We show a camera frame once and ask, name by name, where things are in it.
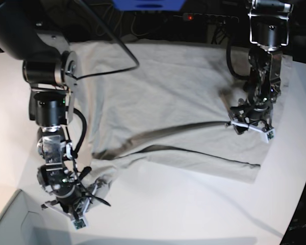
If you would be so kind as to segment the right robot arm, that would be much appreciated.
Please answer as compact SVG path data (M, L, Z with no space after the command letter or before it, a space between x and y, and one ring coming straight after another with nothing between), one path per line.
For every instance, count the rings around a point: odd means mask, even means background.
M26 16L22 1L0 1L0 49L21 60L23 79L29 84L29 119L38 129L37 152L44 160L37 179L55 199L42 204L70 219L76 229L88 225L85 214L97 199L100 181L82 184L91 168L69 170L87 132L84 115L75 108L79 77L78 58L65 37L40 30Z

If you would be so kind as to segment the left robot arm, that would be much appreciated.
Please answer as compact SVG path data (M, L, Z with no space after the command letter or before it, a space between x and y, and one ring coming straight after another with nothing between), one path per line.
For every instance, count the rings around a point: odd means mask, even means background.
M231 61L231 43L227 44L226 61L231 74L244 81L245 99L237 106L225 103L236 133L252 130L265 143L275 137L272 125L273 106L281 95L282 48L289 44L289 18L293 1L248 1L250 74L237 74Z

